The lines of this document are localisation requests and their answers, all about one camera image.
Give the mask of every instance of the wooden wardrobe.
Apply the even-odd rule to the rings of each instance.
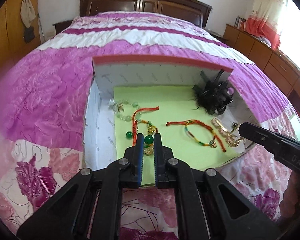
[[[13,67],[20,59],[40,45],[38,25],[38,0],[31,0],[36,18],[31,23],[35,38],[25,43],[24,25],[21,20],[22,0],[6,0],[0,8],[0,70]]]

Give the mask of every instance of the drawer handle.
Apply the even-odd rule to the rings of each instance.
[[[281,66],[280,64],[279,64],[279,66],[280,66],[285,72],[287,72],[287,70],[286,70],[283,66]]]

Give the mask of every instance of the white stripe on bedspread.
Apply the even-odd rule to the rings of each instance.
[[[140,31],[133,29],[121,31],[119,29],[114,29],[112,31],[101,31],[98,33],[89,32],[80,35],[60,33],[53,40],[47,41],[39,46],[38,49],[83,48],[90,46],[103,47],[115,40],[126,40],[130,44],[140,43],[142,46],[154,44],[169,45],[182,49],[205,52],[221,58],[234,59],[242,64],[253,64],[251,60],[233,48],[224,48],[214,43],[185,37],[181,34],[158,33],[152,30]]]

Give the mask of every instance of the red string bracelet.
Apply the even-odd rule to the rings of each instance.
[[[133,144],[132,146],[135,146],[136,145],[136,142],[137,142],[137,123],[138,123],[138,120],[134,120],[136,114],[138,112],[141,112],[141,111],[157,111],[159,110],[159,106],[157,106],[156,108],[147,108],[147,107],[144,107],[144,108],[140,108],[138,109],[137,111],[135,111],[132,115],[132,136],[133,136]]]
[[[204,128],[206,128],[207,130],[209,130],[211,132],[211,134],[213,135],[213,139],[209,142],[209,143],[202,143],[200,142],[187,128],[188,125],[190,124],[198,124]],[[166,126],[169,125],[184,125],[185,126],[185,130],[186,132],[200,145],[202,146],[211,146],[214,147],[215,142],[214,140],[217,139],[223,152],[226,152],[226,148],[223,146],[223,143],[221,141],[221,139],[216,135],[216,133],[214,132],[214,130],[212,129],[212,127],[206,125],[204,122],[201,122],[199,120],[195,120],[195,119],[191,119],[191,120],[186,120],[186,121],[182,121],[182,122],[167,122]]]

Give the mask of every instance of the bed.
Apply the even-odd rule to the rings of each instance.
[[[195,0],[80,0],[81,16],[0,80],[0,217],[13,233],[81,168],[115,158],[96,153],[102,163],[91,163],[84,143],[87,127],[98,128],[97,111],[86,115],[88,102],[100,100],[95,56],[174,56],[231,68],[228,80],[259,125],[296,137],[288,99],[252,61],[203,29],[210,10]],[[291,171],[270,153],[255,146],[218,170],[269,218],[280,217]],[[122,202],[121,239],[177,239],[171,190],[127,190]]]

